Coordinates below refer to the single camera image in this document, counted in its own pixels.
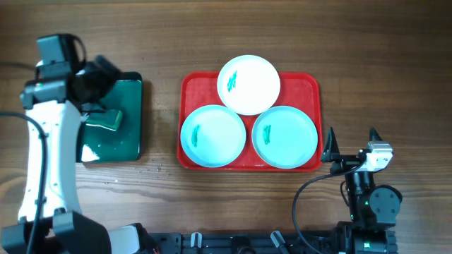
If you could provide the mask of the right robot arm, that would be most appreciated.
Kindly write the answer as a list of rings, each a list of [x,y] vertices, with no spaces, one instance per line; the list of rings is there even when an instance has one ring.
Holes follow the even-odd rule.
[[[377,186],[374,174],[387,168],[393,148],[383,141],[375,128],[369,131],[369,142],[357,155],[341,155],[333,130],[329,130],[322,162],[332,164],[334,176],[344,176],[349,222],[338,222],[331,234],[332,253],[398,252],[396,225],[403,197],[389,185]]]

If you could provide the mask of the green dish sponge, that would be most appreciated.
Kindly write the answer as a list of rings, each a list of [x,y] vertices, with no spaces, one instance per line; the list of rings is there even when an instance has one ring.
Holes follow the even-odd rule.
[[[104,128],[109,131],[116,131],[123,119],[123,112],[118,109],[108,109],[88,114],[85,120],[87,126]]]

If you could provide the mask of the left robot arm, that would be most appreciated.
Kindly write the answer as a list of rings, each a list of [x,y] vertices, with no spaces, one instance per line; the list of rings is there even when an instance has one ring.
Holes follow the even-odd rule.
[[[28,178],[18,223],[1,230],[7,253],[144,253],[152,241],[140,224],[113,231],[81,212],[76,190],[78,134],[83,107],[94,104],[124,81],[141,81],[137,72],[122,73],[103,56],[81,63],[42,59],[38,78],[20,95],[28,122]]]

